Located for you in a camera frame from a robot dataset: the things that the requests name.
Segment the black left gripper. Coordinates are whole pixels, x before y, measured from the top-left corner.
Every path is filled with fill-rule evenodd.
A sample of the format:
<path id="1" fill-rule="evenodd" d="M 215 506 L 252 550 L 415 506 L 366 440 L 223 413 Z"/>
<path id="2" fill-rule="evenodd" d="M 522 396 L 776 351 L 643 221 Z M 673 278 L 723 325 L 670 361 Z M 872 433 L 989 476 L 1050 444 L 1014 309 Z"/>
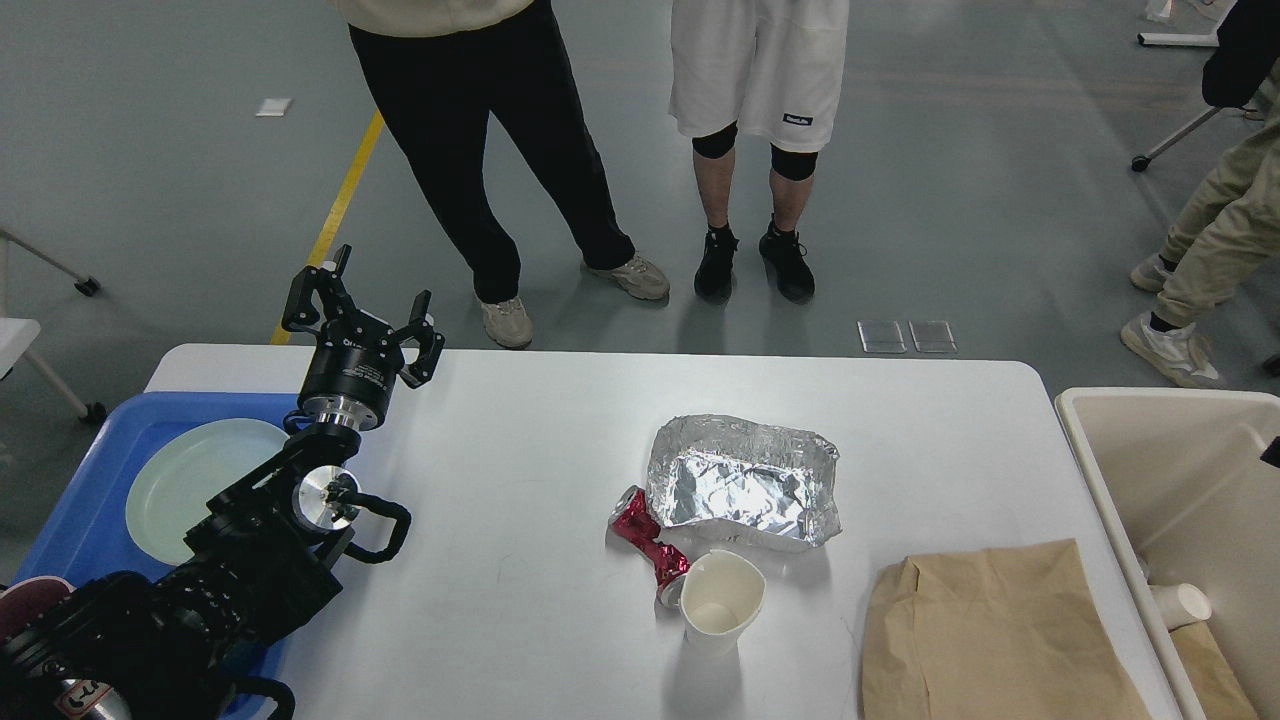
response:
<path id="1" fill-rule="evenodd" d="M 444 350 L 429 305 L 433 292 L 420 292 L 410 319 L 399 329 L 362 327 L 358 307 L 342 279 L 352 247 L 342 245 L 329 261 L 307 265 L 293 278 L 279 328 L 287 334 L 315 336 L 316 348 L 298 392 L 297 413 L 312 421 L 353 430 L 372 430 L 387 419 L 399 378 L 419 388 L 431 380 Z M 412 340 L 419 352 L 404 363 L 402 346 Z"/>

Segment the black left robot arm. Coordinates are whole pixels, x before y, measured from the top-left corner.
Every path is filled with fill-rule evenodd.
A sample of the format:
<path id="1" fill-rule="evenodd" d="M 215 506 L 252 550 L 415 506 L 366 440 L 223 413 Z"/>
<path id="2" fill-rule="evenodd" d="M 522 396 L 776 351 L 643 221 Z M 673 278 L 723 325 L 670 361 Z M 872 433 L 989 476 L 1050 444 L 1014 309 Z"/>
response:
<path id="1" fill-rule="evenodd" d="M 316 347 L 280 450 L 207 501 L 186 532 L 191 557 L 166 575 L 108 574 L 4 633 L 5 719 L 216 719 L 243 694 L 293 717 L 285 683 L 233 674 L 227 660 L 326 607 L 339 559 L 399 553 L 410 510 L 365 493 L 346 464 L 387 419 L 397 382 L 428 383 L 445 345 L 429 290 L 397 329 L 358 309 L 342 279 L 349 252 L 292 282 L 282 328 Z"/>

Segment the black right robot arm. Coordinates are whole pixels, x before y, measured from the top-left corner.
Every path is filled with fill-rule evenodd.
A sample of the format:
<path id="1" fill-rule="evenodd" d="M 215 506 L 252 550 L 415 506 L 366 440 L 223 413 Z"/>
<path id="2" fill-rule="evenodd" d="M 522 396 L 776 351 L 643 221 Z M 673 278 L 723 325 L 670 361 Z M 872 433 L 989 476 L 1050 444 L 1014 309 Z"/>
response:
<path id="1" fill-rule="evenodd" d="M 1268 464 L 1272 468 L 1280 468 L 1280 437 L 1276 436 L 1266 450 L 1260 455 L 1262 462 Z"/>

